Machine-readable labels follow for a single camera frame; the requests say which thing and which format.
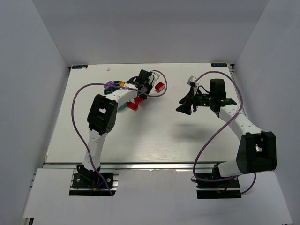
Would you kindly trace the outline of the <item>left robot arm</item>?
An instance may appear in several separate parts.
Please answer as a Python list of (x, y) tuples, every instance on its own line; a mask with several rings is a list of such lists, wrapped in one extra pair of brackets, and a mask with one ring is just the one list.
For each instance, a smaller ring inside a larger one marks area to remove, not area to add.
[(98, 94), (94, 97), (87, 117), (88, 142), (78, 135), (86, 147), (85, 158), (77, 166), (81, 176), (90, 180), (99, 173), (104, 141), (115, 126), (118, 108), (136, 97), (146, 99), (159, 77), (160, 75), (154, 72), (142, 69), (136, 78), (131, 78), (127, 82), (109, 81), (104, 85), (104, 95)]

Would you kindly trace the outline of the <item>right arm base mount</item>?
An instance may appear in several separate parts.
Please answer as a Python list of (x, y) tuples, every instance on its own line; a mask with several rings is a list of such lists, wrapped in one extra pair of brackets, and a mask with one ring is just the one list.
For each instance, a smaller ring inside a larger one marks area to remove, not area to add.
[(197, 199), (239, 199), (241, 198), (238, 179), (222, 182), (204, 182), (191, 177), (196, 184)]

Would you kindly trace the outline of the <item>red arched lego brick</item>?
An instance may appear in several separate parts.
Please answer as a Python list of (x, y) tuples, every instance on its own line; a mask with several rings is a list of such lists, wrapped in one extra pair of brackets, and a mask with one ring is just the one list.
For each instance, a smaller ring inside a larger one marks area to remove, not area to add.
[(158, 84), (156, 84), (155, 86), (155, 90), (156, 92), (160, 92), (165, 88), (165, 84), (163, 82), (159, 82)]

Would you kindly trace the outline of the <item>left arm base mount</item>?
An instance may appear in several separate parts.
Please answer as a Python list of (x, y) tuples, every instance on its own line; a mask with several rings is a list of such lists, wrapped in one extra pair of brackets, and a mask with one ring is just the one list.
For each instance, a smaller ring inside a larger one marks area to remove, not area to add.
[(103, 173), (103, 177), (111, 191), (107, 189), (104, 181), (98, 175), (94, 181), (89, 181), (79, 173), (74, 173), (69, 189), (69, 196), (108, 196), (112, 197), (118, 186), (119, 175)]

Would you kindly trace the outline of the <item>red long lego brick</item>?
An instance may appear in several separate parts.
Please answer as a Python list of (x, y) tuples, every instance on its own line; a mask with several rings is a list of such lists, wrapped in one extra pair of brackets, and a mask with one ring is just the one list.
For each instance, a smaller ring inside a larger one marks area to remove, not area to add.
[(135, 97), (134, 98), (134, 102), (135, 102), (135, 104), (139, 104), (139, 103), (141, 103), (142, 101), (144, 101), (145, 100), (145, 98), (143, 98), (143, 97), (141, 97), (141, 96), (137, 96), (137, 97)]

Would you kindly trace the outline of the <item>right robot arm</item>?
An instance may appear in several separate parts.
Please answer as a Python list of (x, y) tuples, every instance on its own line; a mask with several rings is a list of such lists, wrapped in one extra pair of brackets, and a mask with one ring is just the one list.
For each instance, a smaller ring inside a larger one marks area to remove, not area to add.
[(199, 90), (199, 82), (193, 76), (188, 80), (190, 91), (179, 101), (176, 111), (191, 115), (199, 106), (209, 107), (225, 122), (240, 141), (234, 159), (214, 165), (210, 178), (203, 182), (221, 182), (243, 174), (274, 171), (277, 167), (277, 141), (273, 132), (265, 132), (254, 125), (237, 103), (227, 98), (223, 79), (211, 79), (207, 94)]

